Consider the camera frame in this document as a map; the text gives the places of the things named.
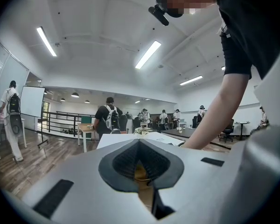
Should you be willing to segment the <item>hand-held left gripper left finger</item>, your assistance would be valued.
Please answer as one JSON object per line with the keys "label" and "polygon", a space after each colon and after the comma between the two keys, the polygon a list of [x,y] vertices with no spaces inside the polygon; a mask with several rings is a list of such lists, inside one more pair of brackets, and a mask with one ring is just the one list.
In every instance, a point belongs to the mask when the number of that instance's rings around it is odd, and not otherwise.
{"label": "hand-held left gripper left finger", "polygon": [[115,143],[75,155],[57,165],[36,182],[22,197],[33,208],[61,179],[74,184],[51,216],[59,224],[153,224],[150,213],[137,193],[118,192],[101,178],[101,159],[128,144]]}

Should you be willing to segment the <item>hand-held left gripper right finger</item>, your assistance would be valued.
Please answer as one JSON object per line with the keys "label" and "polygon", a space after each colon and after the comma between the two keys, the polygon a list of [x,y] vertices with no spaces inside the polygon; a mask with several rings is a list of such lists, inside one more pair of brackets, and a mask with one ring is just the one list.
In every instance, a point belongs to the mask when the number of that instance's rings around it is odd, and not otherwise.
{"label": "hand-held left gripper right finger", "polygon": [[139,208],[142,224],[215,224],[223,201],[238,173],[242,144],[236,143],[228,154],[177,147],[154,140],[140,140],[149,148],[148,161],[161,168],[152,180],[152,213]]}

